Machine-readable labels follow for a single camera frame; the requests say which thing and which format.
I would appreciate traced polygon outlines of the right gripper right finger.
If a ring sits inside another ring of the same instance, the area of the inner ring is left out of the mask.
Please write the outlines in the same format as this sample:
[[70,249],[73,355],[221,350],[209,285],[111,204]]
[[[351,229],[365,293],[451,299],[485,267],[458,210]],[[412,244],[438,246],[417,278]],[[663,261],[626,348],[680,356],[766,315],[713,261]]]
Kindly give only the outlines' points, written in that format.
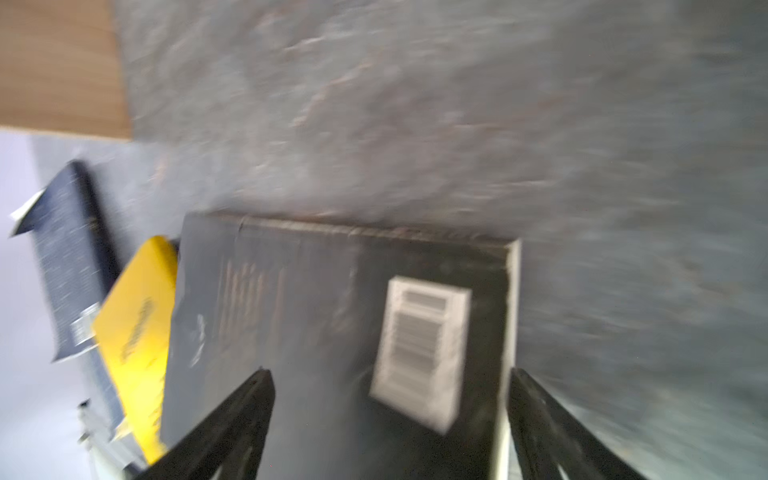
[[643,477],[521,368],[510,371],[507,413],[525,480]]

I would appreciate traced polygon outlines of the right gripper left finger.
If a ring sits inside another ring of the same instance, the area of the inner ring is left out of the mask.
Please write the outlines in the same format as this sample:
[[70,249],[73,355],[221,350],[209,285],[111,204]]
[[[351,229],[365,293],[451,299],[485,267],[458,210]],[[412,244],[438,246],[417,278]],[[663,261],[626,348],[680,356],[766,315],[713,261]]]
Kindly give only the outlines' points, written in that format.
[[275,401],[271,372],[260,369],[141,479],[254,479]]

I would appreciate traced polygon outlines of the black book antler cover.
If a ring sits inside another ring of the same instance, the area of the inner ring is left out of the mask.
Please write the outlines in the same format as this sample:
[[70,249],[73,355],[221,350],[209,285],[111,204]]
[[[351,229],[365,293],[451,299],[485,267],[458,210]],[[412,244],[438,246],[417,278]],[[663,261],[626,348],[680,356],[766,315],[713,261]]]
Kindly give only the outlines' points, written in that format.
[[503,479],[521,242],[190,213],[160,427],[258,369],[263,479]]

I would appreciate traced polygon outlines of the yellow book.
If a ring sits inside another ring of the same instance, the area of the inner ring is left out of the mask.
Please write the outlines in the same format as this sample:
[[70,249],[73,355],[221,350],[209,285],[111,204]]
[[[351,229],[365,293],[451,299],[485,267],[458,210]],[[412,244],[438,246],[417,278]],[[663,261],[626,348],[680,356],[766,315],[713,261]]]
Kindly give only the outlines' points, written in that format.
[[170,241],[145,241],[123,269],[92,324],[117,391],[124,423],[150,465],[160,440],[178,259]]

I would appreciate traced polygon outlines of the dark blue book upper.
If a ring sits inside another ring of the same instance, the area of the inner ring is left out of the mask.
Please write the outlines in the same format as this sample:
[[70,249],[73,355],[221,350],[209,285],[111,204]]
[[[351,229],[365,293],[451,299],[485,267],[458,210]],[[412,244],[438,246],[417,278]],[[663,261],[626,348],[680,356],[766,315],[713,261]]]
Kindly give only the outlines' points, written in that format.
[[30,233],[52,314],[55,362],[96,346],[92,323],[120,269],[84,162],[68,162],[17,209],[12,236]]

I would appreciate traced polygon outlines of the wooden two-tier bookshelf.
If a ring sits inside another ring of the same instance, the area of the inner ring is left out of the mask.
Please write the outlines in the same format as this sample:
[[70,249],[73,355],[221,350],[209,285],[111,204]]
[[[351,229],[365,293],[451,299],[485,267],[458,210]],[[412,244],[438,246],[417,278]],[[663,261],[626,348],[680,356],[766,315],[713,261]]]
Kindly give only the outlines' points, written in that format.
[[111,2],[2,2],[1,125],[132,138]]

